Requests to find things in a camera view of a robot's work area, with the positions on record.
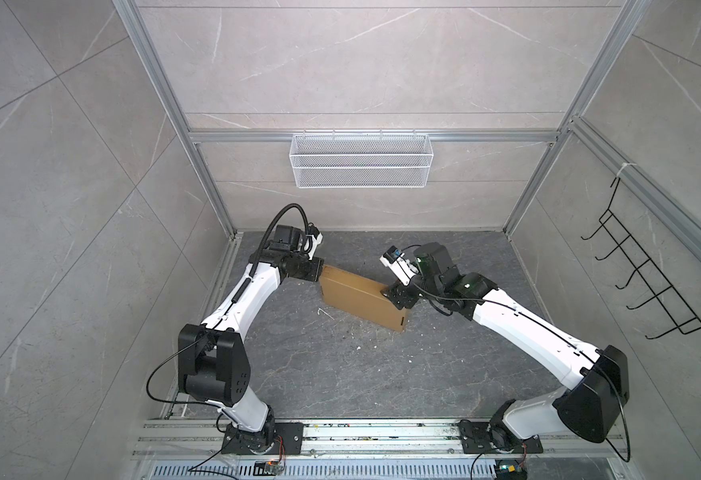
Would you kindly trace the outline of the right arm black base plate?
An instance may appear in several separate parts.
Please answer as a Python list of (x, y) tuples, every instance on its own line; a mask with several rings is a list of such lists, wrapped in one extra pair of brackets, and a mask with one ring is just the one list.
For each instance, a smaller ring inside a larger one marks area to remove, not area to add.
[(465, 454), (542, 454), (540, 440), (520, 440), (501, 425), (489, 421), (459, 420), (458, 438)]

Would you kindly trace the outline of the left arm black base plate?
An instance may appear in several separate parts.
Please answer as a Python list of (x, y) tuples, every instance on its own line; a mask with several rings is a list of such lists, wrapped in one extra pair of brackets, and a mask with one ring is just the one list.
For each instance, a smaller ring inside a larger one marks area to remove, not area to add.
[(228, 425), (224, 433), (223, 454), (298, 455), (304, 442), (304, 424), (276, 422), (266, 424), (262, 432), (245, 432)]

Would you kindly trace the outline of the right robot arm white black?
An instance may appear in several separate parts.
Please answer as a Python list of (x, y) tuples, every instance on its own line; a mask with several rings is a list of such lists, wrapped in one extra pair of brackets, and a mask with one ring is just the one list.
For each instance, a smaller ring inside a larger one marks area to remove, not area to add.
[(564, 431), (591, 443), (606, 441), (629, 399), (627, 358), (621, 350), (579, 340), (487, 277), (460, 273), (437, 242), (418, 246), (412, 255), (391, 246), (380, 261), (396, 277), (382, 294), (397, 309), (426, 300), (443, 315), (458, 314), (499, 334), (558, 380), (556, 390), (508, 400), (495, 412), (487, 426), (494, 448), (510, 451), (534, 436)]

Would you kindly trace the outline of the brown cardboard box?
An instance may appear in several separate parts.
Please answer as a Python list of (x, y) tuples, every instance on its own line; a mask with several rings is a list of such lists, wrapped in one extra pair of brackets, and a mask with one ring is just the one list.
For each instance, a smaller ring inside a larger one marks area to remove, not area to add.
[(397, 309), (382, 295), (382, 283), (328, 265), (322, 268), (318, 283), (328, 306), (394, 332), (404, 332), (408, 311)]

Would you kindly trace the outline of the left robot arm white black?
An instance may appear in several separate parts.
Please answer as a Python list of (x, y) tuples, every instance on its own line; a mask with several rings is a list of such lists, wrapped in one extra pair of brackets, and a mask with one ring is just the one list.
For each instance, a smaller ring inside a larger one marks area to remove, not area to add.
[(322, 234), (278, 225), (250, 255), (244, 275), (222, 304), (198, 325), (178, 335), (178, 390), (220, 408), (242, 432), (270, 432), (272, 410), (250, 388), (252, 368), (246, 334), (260, 309), (284, 280), (316, 282), (324, 260), (316, 257)]

